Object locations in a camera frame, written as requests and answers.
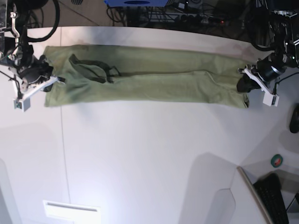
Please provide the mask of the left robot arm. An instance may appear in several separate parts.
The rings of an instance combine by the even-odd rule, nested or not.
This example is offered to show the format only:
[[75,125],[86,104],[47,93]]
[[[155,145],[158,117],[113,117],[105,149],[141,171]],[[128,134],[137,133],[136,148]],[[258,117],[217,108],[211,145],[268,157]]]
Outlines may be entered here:
[[256,64],[246,66],[250,74],[239,69],[242,78],[237,90],[248,93],[261,89],[283,75],[287,68],[299,66],[299,2],[297,0],[264,0],[261,7],[251,8],[244,25],[251,45],[269,52]]

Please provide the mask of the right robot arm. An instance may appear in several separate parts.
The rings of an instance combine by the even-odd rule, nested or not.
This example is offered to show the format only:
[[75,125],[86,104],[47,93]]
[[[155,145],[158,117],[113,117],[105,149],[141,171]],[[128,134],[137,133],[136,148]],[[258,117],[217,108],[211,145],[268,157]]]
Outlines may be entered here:
[[34,56],[33,43],[48,40],[58,28],[60,5],[53,1],[55,21],[52,30],[45,36],[33,38],[28,36],[29,19],[34,10],[47,4],[46,0],[2,0],[0,2],[0,64],[12,69],[14,75],[9,76],[18,88],[17,79],[22,80],[26,88],[43,84],[52,77],[53,68],[46,62],[45,56],[37,59]]

